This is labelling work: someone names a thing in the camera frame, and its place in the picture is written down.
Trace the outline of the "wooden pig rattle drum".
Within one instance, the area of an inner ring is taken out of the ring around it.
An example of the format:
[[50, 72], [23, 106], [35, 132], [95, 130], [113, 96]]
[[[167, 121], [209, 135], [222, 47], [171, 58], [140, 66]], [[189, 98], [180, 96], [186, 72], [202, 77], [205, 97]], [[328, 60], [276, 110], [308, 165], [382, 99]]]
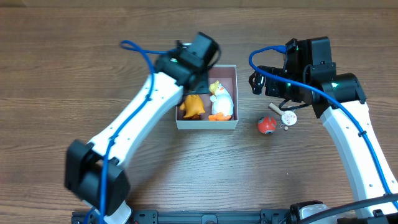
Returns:
[[269, 108], [280, 116], [281, 128], [285, 131], [297, 123], [297, 115], [293, 111], [282, 111], [275, 104], [269, 103]]

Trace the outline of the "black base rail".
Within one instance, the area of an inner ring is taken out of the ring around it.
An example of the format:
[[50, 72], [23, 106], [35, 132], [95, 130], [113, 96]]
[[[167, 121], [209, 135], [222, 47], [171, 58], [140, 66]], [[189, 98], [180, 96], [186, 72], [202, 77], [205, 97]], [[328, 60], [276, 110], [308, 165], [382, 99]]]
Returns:
[[[99, 223], [96, 215], [73, 212], [72, 224]], [[382, 215], [376, 212], [370, 218], [332, 218], [332, 223], [397, 223], [397, 215]], [[158, 212], [157, 210], [135, 210], [126, 223], [166, 224], [166, 223], [299, 223], [300, 218], [288, 210], [261, 210], [260, 212]]]

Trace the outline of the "white plush duck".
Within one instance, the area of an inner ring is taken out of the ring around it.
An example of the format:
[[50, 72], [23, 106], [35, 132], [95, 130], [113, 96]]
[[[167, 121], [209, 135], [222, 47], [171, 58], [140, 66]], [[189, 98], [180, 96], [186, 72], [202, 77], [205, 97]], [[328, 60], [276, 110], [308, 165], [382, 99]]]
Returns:
[[219, 80], [209, 86], [209, 91], [211, 92], [212, 107], [208, 119], [210, 121], [229, 121], [234, 113], [231, 95]]

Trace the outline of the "white box pink interior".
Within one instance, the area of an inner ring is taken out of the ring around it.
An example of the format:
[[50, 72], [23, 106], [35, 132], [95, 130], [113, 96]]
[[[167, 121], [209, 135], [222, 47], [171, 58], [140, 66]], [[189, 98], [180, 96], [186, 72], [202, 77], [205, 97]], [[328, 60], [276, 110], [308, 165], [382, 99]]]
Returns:
[[180, 106], [175, 107], [175, 122], [177, 129], [199, 129], [199, 130], [216, 130], [216, 129], [235, 129], [239, 121], [239, 104], [238, 104], [238, 86], [237, 86], [237, 67], [236, 65], [215, 65], [208, 72], [208, 84], [211, 85], [215, 81], [219, 81], [231, 95], [233, 100], [233, 114], [229, 121], [209, 121], [208, 116], [211, 114], [213, 103], [210, 96], [213, 94], [209, 91], [207, 94], [201, 94], [201, 98], [205, 113], [200, 115], [199, 119], [184, 119], [185, 111], [180, 110]]

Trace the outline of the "orange round ball toy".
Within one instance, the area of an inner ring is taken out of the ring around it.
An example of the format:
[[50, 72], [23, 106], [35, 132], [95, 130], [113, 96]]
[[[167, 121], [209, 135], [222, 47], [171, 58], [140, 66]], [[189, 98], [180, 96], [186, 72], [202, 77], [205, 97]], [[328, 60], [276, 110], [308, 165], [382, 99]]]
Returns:
[[276, 120], [271, 116], [262, 117], [257, 122], [257, 129], [262, 134], [272, 134], [276, 130], [276, 127], [277, 127]]

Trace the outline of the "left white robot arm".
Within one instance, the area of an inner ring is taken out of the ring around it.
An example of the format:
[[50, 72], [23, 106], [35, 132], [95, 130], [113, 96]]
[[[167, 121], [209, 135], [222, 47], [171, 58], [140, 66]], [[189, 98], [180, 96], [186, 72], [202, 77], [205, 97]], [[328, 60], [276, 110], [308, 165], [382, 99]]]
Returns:
[[194, 40], [176, 41], [173, 49], [153, 53], [131, 40], [120, 47], [138, 52], [149, 76], [122, 112], [88, 142], [74, 140], [67, 148], [65, 187], [90, 206], [83, 223], [127, 223], [132, 214], [126, 203], [130, 183], [126, 168], [141, 142], [169, 109], [185, 95], [203, 94], [208, 73], [221, 57], [220, 45], [198, 32]]

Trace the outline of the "orange dinosaur toy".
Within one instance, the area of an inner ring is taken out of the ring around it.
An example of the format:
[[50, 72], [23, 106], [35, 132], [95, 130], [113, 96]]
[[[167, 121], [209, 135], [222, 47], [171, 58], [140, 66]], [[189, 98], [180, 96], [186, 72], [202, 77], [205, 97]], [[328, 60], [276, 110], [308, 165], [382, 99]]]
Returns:
[[205, 114], [204, 103], [199, 95], [186, 96], [183, 103], [179, 106], [180, 111], [184, 111], [183, 119], [200, 119]]

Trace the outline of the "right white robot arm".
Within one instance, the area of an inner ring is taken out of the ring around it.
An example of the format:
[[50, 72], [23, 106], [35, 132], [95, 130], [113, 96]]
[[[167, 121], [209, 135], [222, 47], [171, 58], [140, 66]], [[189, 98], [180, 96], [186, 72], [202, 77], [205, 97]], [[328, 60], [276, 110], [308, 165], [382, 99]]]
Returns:
[[253, 93], [312, 106], [340, 155], [354, 196], [352, 205], [316, 212], [314, 205], [293, 205], [288, 223], [397, 223], [397, 179], [374, 133], [366, 95], [352, 73], [337, 74], [328, 37], [268, 47], [285, 55], [282, 68], [249, 64]]

